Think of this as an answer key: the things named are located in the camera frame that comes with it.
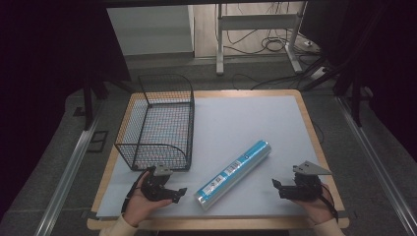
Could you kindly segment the person's left hand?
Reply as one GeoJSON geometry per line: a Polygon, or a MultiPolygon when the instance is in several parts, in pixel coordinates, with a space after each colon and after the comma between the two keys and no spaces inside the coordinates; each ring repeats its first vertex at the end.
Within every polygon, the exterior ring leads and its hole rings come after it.
{"type": "Polygon", "coordinates": [[[127,204],[123,218],[129,225],[138,227],[155,210],[167,207],[171,203],[171,200],[149,201],[142,193],[142,190],[137,188],[127,204]]]}

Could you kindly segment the dark curtain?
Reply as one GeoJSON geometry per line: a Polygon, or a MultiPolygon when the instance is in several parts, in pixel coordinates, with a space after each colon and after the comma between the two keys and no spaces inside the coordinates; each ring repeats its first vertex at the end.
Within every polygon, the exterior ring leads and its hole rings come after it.
{"type": "Polygon", "coordinates": [[[48,146],[67,97],[129,74],[99,0],[0,0],[0,217],[48,146]]]}
{"type": "Polygon", "coordinates": [[[417,159],[417,0],[309,0],[301,33],[343,68],[333,91],[371,91],[377,117],[417,159]]]}

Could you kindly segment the light blue table mat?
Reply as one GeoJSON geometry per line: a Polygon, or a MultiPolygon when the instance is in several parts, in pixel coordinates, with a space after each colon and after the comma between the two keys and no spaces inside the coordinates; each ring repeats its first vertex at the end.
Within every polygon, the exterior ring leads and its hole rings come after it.
{"type": "Polygon", "coordinates": [[[174,173],[167,183],[169,189],[186,187],[188,191],[179,203],[160,208],[151,216],[302,215],[303,209],[279,197],[272,181],[291,185],[292,167],[306,160],[316,163],[318,156],[293,95],[198,98],[191,168],[174,173]],[[204,210],[195,198],[197,191],[260,140],[269,143],[269,156],[204,210]]]}

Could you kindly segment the person's right hand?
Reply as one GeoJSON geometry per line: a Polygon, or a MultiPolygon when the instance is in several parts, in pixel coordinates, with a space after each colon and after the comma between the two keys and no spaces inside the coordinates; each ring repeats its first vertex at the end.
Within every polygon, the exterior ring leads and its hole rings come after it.
{"type": "Polygon", "coordinates": [[[333,214],[330,209],[320,199],[316,199],[313,202],[293,201],[293,203],[302,207],[314,224],[325,223],[333,219],[333,214]]]}

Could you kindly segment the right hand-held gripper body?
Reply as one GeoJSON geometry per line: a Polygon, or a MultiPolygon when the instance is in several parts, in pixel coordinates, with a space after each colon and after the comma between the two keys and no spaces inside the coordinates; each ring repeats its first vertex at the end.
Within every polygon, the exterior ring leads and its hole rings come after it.
{"type": "Polygon", "coordinates": [[[316,200],[322,193],[322,181],[320,175],[330,175],[331,172],[321,166],[305,161],[293,166],[294,186],[284,186],[278,192],[286,192],[287,200],[311,202],[316,200]]]}

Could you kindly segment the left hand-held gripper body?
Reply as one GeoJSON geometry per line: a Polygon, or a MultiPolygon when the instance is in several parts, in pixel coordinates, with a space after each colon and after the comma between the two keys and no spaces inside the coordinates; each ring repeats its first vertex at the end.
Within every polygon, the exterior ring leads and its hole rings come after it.
{"type": "Polygon", "coordinates": [[[173,171],[168,167],[160,164],[152,166],[147,169],[149,173],[142,183],[142,193],[152,202],[159,202],[162,200],[177,201],[177,192],[165,188],[165,184],[169,180],[173,171]]]}

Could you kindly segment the aluminium rail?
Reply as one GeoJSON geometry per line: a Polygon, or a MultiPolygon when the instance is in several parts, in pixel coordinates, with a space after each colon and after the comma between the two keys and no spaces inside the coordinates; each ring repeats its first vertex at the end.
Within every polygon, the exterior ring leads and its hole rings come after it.
{"type": "Polygon", "coordinates": [[[82,131],[78,142],[70,156],[66,168],[58,182],[55,192],[34,232],[34,236],[50,236],[56,224],[58,216],[63,208],[63,205],[68,197],[70,189],[73,185],[75,177],[81,166],[89,142],[96,129],[99,117],[95,117],[89,127],[82,131]]]}
{"type": "Polygon", "coordinates": [[[364,154],[369,161],[371,168],[373,169],[378,181],[380,182],[380,185],[382,186],[387,199],[392,205],[407,235],[417,236],[417,217],[412,212],[411,207],[403,195],[400,193],[399,189],[394,185],[392,178],[389,176],[386,168],[380,160],[380,157],[370,143],[365,131],[352,118],[352,109],[348,105],[348,102],[343,97],[338,96],[335,98],[335,100],[339,104],[347,124],[352,130],[352,133],[357,139],[361,149],[364,151],[364,154]]]}

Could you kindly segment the blue plastic-wrapped roll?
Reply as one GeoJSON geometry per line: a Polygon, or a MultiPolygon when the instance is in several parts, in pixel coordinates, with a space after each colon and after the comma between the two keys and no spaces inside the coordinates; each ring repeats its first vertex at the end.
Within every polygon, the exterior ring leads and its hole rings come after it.
{"type": "Polygon", "coordinates": [[[269,143],[260,140],[229,163],[195,193],[201,208],[210,209],[235,184],[266,159],[270,152],[269,143]]]}

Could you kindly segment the white power strip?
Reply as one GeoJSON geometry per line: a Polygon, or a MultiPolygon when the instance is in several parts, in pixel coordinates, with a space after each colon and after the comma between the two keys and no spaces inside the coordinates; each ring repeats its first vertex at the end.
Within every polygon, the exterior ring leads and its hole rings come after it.
{"type": "Polygon", "coordinates": [[[325,73],[328,72],[328,68],[327,67],[320,67],[316,72],[314,72],[310,78],[312,80],[316,80],[318,78],[320,78],[321,76],[323,76],[325,73]]]}

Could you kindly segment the white metal desk frame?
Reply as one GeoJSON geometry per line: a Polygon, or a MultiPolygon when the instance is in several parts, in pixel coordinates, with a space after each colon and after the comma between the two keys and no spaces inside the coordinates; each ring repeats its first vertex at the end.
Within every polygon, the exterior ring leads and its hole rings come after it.
{"type": "Polygon", "coordinates": [[[216,73],[218,75],[224,73],[223,32],[225,30],[291,30],[292,35],[284,44],[284,49],[294,72],[301,73],[302,68],[295,56],[294,46],[306,6],[307,2],[302,1],[296,14],[227,16],[222,15],[222,6],[218,4],[216,73]]]}

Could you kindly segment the black wire mesh basket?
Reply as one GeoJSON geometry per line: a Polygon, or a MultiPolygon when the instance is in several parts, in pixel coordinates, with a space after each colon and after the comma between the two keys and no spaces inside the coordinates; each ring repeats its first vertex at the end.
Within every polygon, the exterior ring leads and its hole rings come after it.
{"type": "Polygon", "coordinates": [[[176,74],[138,77],[115,147],[133,171],[163,164],[187,171],[192,163],[195,97],[176,74]]]}

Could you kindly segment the black metal stand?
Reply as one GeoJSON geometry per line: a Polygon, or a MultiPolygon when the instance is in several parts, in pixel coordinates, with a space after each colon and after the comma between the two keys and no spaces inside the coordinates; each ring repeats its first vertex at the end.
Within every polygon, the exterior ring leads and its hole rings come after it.
{"type": "Polygon", "coordinates": [[[362,126],[360,120],[360,102],[362,100],[370,100],[370,97],[361,94],[362,83],[358,76],[352,74],[341,74],[337,79],[333,93],[336,96],[345,96],[348,89],[351,89],[351,96],[349,97],[351,117],[358,127],[362,126]]]}
{"type": "Polygon", "coordinates": [[[87,131],[93,121],[93,111],[92,111],[92,94],[94,93],[95,96],[100,99],[106,99],[108,96],[108,90],[104,84],[104,81],[99,77],[91,77],[86,76],[84,78],[84,105],[85,105],[85,131],[87,131]]]}

